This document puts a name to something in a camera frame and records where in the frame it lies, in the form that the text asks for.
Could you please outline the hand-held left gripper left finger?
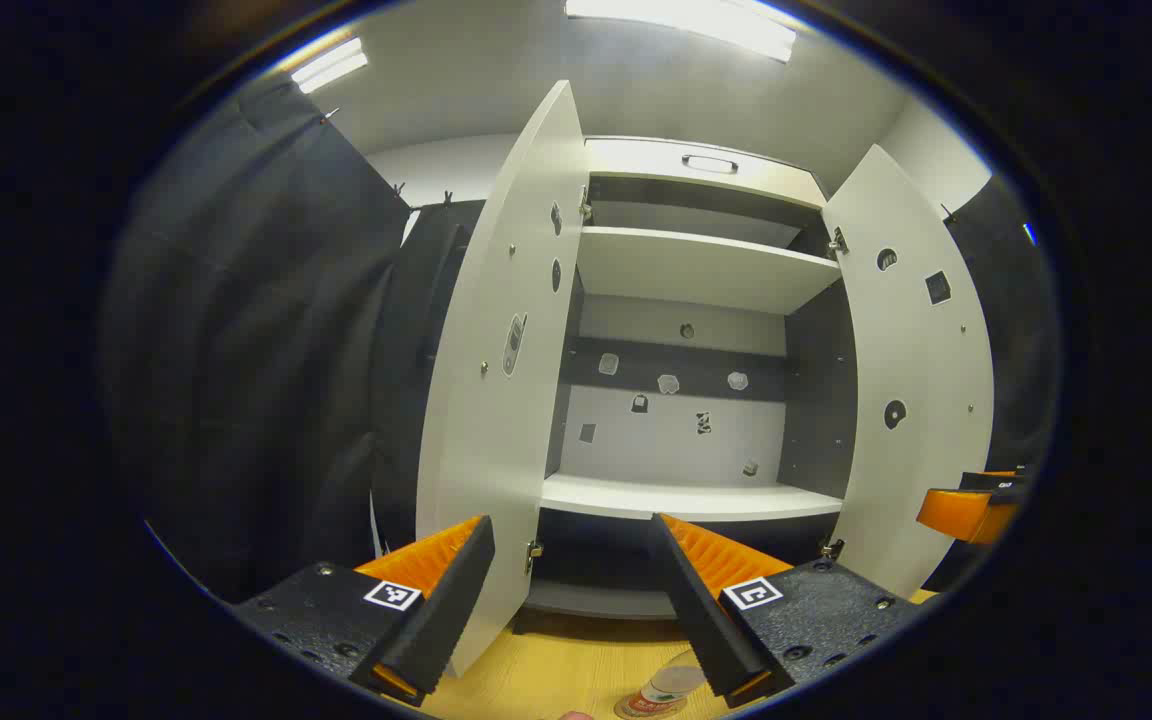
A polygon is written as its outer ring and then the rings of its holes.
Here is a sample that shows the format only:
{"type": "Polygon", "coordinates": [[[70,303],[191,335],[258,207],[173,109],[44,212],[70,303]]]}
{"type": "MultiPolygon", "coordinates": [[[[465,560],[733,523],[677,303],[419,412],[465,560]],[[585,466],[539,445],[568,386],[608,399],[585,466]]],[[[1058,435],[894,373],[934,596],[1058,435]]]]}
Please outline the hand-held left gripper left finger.
{"type": "Polygon", "coordinates": [[[419,707],[444,679],[494,556],[492,520],[477,515],[357,568],[306,566],[234,614],[285,652],[419,707]]]}

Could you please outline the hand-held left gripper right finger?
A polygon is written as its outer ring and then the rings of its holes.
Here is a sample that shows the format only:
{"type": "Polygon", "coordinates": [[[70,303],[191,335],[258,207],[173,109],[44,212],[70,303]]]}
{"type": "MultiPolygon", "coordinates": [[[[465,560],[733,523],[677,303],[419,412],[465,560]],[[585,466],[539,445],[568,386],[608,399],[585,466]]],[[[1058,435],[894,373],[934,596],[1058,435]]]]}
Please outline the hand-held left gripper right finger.
{"type": "Polygon", "coordinates": [[[704,679],[732,708],[818,684],[923,614],[846,568],[833,547],[790,564],[657,511],[649,550],[704,679]]]}

